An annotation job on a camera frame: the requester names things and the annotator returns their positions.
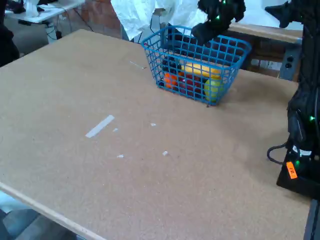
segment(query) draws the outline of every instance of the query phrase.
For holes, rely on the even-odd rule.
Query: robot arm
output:
[[[244,0],[200,0],[198,8],[208,15],[205,23],[192,28],[199,45],[228,30],[231,20],[240,21],[246,11]]]
[[[205,23],[192,29],[201,45],[227,30],[233,18],[241,20],[246,10],[244,0],[199,0],[198,7],[208,14]],[[320,200],[320,0],[289,0],[265,10],[279,20],[280,28],[293,21],[303,24],[299,86],[287,108],[289,137],[267,156],[282,165],[279,186]],[[270,157],[272,150],[283,147],[284,162]]]

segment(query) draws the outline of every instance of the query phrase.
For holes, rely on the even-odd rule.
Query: yellow banana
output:
[[[221,79],[221,71],[219,69],[203,66],[200,64],[189,62],[185,66],[182,65],[181,70],[185,71],[186,73],[201,75],[206,78],[209,78],[211,73],[212,79]]]

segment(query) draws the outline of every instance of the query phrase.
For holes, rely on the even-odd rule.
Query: table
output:
[[[9,10],[5,11],[5,16],[8,18],[23,20],[33,24],[44,23],[48,42],[52,43],[57,39],[53,18],[84,3],[85,0],[59,0],[58,2],[49,3],[48,5],[40,5],[39,7],[43,8],[44,11],[39,12],[39,16],[37,17],[28,17],[26,15],[26,12],[14,14]]]
[[[288,30],[285,28],[243,24],[237,22],[232,23],[229,30],[290,44],[301,44],[303,33],[300,30]]]
[[[2,67],[0,190],[88,240],[301,240],[310,200],[266,157],[297,85],[240,70],[207,108],[130,61],[140,45],[80,30]]]

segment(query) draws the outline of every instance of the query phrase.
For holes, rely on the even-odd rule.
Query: white plastic sheet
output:
[[[25,14],[28,17],[38,17],[39,13],[37,10],[37,4],[39,3],[39,0],[24,0],[24,8],[25,8]]]
[[[279,21],[267,13],[265,7],[286,1],[245,0],[246,12],[240,23],[277,28]],[[207,19],[207,15],[198,9],[198,0],[111,0],[111,4],[130,40],[150,27],[155,9],[165,9],[161,21],[171,25],[192,28]],[[302,30],[303,26],[293,22],[287,29]]]

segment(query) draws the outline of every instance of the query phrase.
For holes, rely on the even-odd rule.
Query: white desk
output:
[[[5,16],[7,18],[23,20],[33,24],[42,24],[46,21],[45,31],[47,33],[48,42],[52,43],[57,39],[53,18],[84,3],[85,0],[60,0],[48,5],[40,5],[39,7],[44,9],[44,11],[39,12],[39,15],[36,17],[29,17],[26,12],[14,14],[9,10],[5,11]]]

